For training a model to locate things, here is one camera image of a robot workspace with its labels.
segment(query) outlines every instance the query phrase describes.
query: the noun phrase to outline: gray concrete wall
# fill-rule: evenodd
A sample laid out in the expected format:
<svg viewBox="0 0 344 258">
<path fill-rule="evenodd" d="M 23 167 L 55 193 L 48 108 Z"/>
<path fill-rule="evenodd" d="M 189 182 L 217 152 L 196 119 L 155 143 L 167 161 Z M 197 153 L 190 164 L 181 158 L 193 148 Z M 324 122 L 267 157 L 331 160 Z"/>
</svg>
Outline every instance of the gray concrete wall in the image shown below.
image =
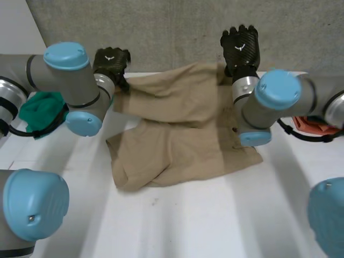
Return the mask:
<svg viewBox="0 0 344 258">
<path fill-rule="evenodd" d="M 259 32 L 261 66 L 340 73 L 343 0 L 27 0 L 46 45 L 78 41 L 127 48 L 130 71 L 164 71 L 222 60 L 221 32 L 241 23 Z"/>
</svg>

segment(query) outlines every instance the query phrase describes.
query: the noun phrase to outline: wrinkled cloth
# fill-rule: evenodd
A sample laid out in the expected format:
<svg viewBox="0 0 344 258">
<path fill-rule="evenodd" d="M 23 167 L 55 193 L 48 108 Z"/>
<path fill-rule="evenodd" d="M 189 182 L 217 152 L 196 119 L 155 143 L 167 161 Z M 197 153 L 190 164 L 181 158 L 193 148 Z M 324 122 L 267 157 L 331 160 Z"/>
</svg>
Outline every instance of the wrinkled cloth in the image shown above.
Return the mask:
<svg viewBox="0 0 344 258">
<path fill-rule="evenodd" d="M 113 109 L 143 120 L 107 139 L 119 189 L 168 186 L 225 175 L 262 162 L 235 133 L 231 79 L 224 66 L 197 62 L 129 78 Z"/>
</svg>

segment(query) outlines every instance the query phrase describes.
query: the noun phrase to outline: wall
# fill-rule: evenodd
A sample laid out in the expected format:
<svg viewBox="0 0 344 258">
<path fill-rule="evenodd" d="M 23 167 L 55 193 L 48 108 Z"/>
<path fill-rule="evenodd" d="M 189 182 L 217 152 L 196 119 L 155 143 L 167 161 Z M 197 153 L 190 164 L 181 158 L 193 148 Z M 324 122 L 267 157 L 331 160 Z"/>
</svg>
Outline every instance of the wall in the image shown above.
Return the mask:
<svg viewBox="0 0 344 258">
<path fill-rule="evenodd" d="M 42 54 L 46 46 L 23 0 L 0 1 L 0 54 Z"/>
<path fill-rule="evenodd" d="M 343 0 L 27 0 L 47 45 L 82 43 L 94 56 L 128 48 L 131 71 L 164 71 L 197 60 L 222 60 L 225 28 L 254 24 L 260 70 L 341 72 Z"/>
</svg>

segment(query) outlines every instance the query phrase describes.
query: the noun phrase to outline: light blue joint cap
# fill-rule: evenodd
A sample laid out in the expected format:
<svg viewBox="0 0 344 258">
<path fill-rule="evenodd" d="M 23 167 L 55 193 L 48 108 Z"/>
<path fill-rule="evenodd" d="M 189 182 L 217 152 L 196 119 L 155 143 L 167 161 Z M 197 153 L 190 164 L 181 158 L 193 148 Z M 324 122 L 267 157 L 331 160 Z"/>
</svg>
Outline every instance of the light blue joint cap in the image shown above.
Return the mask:
<svg viewBox="0 0 344 258">
<path fill-rule="evenodd" d="M 317 184 L 307 208 L 316 241 L 330 258 L 344 257 L 344 177 Z"/>
<path fill-rule="evenodd" d="M 271 141 L 271 133 L 269 132 L 249 132 L 241 133 L 239 135 L 241 145 L 248 146 L 260 146 L 268 144 Z"/>
<path fill-rule="evenodd" d="M 5 183 L 3 211 L 8 226 L 19 238 L 37 241 L 54 234 L 69 206 L 64 179 L 54 173 L 20 169 Z"/>
<path fill-rule="evenodd" d="M 43 55 L 44 61 L 58 70 L 75 71 L 89 64 L 83 46 L 76 42 L 61 42 L 49 46 Z"/>
<path fill-rule="evenodd" d="M 301 92 L 299 80 L 285 70 L 267 72 L 254 89 L 258 102 L 274 110 L 292 107 L 300 99 Z"/>
<path fill-rule="evenodd" d="M 98 117 L 83 111 L 69 112 L 66 124 L 73 133 L 84 137 L 96 135 L 103 125 Z"/>
</svg>

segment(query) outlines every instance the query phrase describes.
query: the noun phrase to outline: black cable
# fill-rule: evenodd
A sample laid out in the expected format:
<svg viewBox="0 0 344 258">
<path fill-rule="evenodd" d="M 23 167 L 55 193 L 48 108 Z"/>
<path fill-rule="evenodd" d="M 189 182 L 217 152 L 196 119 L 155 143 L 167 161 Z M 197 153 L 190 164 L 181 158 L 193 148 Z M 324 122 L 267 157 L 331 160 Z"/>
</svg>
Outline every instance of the black cable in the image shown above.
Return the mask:
<svg viewBox="0 0 344 258">
<path fill-rule="evenodd" d="M 62 110 L 57 114 L 57 116 L 54 118 L 54 120 L 44 129 L 38 130 L 38 131 L 33 131 L 30 133 L 19 131 L 15 129 L 13 126 L 10 125 L 10 133 L 20 136 L 20 137 L 34 137 L 34 138 L 39 138 L 42 137 L 45 134 L 49 134 L 53 132 L 56 128 L 58 128 L 63 122 L 63 117 L 65 116 L 65 113 L 68 111 L 68 106 L 67 104 L 63 105 Z"/>
<path fill-rule="evenodd" d="M 336 132 L 334 134 L 325 134 L 323 136 L 307 136 L 307 135 L 303 135 L 303 134 L 300 134 L 298 132 L 295 132 L 294 129 L 289 126 L 289 125 L 286 125 L 284 122 L 282 122 L 280 119 L 277 120 L 277 123 L 284 129 L 284 131 L 287 133 L 287 134 L 291 134 L 293 135 L 294 137 L 300 139 L 300 140 L 303 140 L 303 141 L 309 141 L 309 142 L 331 142 L 333 141 L 333 139 L 337 138 L 337 137 L 340 137 L 340 136 L 343 136 L 344 135 L 344 130 L 340 130 L 339 132 Z"/>
</svg>

